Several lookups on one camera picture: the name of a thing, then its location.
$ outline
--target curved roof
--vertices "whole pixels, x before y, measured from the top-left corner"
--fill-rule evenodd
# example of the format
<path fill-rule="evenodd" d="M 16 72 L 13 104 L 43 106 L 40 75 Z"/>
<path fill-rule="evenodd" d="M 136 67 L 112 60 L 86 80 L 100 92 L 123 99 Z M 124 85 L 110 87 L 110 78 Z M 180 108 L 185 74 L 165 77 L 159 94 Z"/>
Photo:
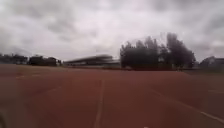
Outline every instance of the curved roof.
<path fill-rule="evenodd" d="M 106 59 L 112 59 L 113 57 L 110 55 L 97 55 L 97 56 L 90 56 L 75 60 L 66 61 L 65 63 L 77 63 L 77 62 L 85 62 L 85 61 L 103 61 Z"/>

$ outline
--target white lane line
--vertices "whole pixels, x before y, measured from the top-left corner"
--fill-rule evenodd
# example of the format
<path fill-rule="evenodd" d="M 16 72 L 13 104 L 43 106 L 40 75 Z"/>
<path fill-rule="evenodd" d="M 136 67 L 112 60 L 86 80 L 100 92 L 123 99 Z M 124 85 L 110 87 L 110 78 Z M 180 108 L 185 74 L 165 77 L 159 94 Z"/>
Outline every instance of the white lane line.
<path fill-rule="evenodd" d="M 99 103 L 98 103 L 94 128 L 100 128 L 100 121 L 101 121 L 101 116 L 102 116 L 102 112 L 103 112 L 104 91 L 105 91 L 105 85 L 104 85 L 104 81 L 102 80 L 101 81 L 100 99 L 99 99 Z"/>
<path fill-rule="evenodd" d="M 206 116 L 206 117 L 208 117 L 208 118 L 211 118 L 211 119 L 213 119 L 213 120 L 216 120 L 216 121 L 218 121 L 218 122 L 224 124 L 224 120 L 221 119 L 221 118 L 218 118 L 218 117 L 213 116 L 213 115 L 211 115 L 211 114 L 208 114 L 208 113 L 206 113 L 206 112 L 200 111 L 200 110 L 198 110 L 198 109 L 196 109 L 196 108 L 194 108 L 194 107 L 192 107 L 192 106 L 189 106 L 189 105 L 187 105 L 187 104 L 184 104 L 184 103 L 182 103 L 182 102 L 180 102 L 180 101 L 171 99 L 171 98 L 169 98 L 169 97 L 167 97 L 167 96 L 165 96 L 165 95 L 163 95 L 163 94 L 161 94 L 161 93 L 155 91 L 154 89 L 150 89 L 150 90 L 151 90 L 153 93 L 155 93 L 156 95 L 158 95 L 158 96 L 160 96 L 160 97 L 163 97 L 163 98 L 164 98 L 166 101 L 168 101 L 168 102 L 172 102 L 172 103 L 177 104 L 177 105 L 179 104 L 179 105 L 181 105 L 181 106 L 183 106 L 183 107 L 186 107 L 186 108 L 189 108 L 189 109 L 191 109 L 191 110 L 194 110 L 194 111 L 196 111 L 196 112 L 198 112 L 198 113 L 201 113 L 202 115 L 204 115 L 204 116 Z"/>
<path fill-rule="evenodd" d="M 20 78 L 24 78 L 24 77 L 37 77 L 37 76 L 41 76 L 40 74 L 33 74 L 33 75 L 21 75 L 21 76 L 16 76 L 16 79 L 20 79 Z"/>

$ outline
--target red running track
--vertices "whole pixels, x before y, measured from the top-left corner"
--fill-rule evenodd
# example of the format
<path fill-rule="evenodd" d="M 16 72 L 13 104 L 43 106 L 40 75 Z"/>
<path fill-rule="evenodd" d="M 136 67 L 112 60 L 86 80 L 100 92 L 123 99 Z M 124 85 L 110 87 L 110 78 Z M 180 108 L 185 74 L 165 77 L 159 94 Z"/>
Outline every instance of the red running track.
<path fill-rule="evenodd" d="M 9 128 L 224 127 L 221 116 L 195 104 L 204 93 L 196 100 L 174 93 L 191 91 L 174 79 L 198 84 L 185 73 L 18 68 L 0 73 L 0 113 Z"/>

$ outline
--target cloudy sky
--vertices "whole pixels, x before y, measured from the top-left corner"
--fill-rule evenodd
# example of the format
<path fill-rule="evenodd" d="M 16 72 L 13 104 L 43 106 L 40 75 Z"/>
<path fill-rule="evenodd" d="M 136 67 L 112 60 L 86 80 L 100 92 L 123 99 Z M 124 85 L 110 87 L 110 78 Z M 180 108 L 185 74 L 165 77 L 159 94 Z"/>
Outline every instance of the cloudy sky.
<path fill-rule="evenodd" d="M 223 0 L 0 0 L 0 51 L 118 57 L 127 40 L 177 33 L 197 59 L 224 57 Z"/>

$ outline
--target tree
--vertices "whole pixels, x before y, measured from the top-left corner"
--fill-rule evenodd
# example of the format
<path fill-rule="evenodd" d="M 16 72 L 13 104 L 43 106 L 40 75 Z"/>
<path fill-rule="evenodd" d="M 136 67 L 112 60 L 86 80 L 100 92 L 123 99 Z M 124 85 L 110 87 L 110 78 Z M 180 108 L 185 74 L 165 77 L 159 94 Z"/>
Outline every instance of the tree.
<path fill-rule="evenodd" d="M 135 46 L 127 42 L 120 50 L 122 67 L 129 66 L 136 70 L 156 69 L 158 67 L 158 45 L 150 37 L 145 42 L 138 40 Z"/>
<path fill-rule="evenodd" d="M 176 34 L 169 33 L 167 35 L 167 47 L 175 67 L 193 67 L 194 62 L 196 61 L 194 53 L 191 50 L 188 50 L 182 41 L 177 39 Z"/>
<path fill-rule="evenodd" d="M 29 65 L 38 65 L 38 66 L 43 66 L 44 65 L 44 58 L 43 56 L 39 56 L 39 55 L 35 55 L 35 56 L 32 56 L 30 57 L 29 59 L 29 62 L 28 62 Z"/>
<path fill-rule="evenodd" d="M 171 69 L 172 66 L 171 54 L 164 44 L 159 46 L 159 62 L 160 62 L 160 68 Z"/>

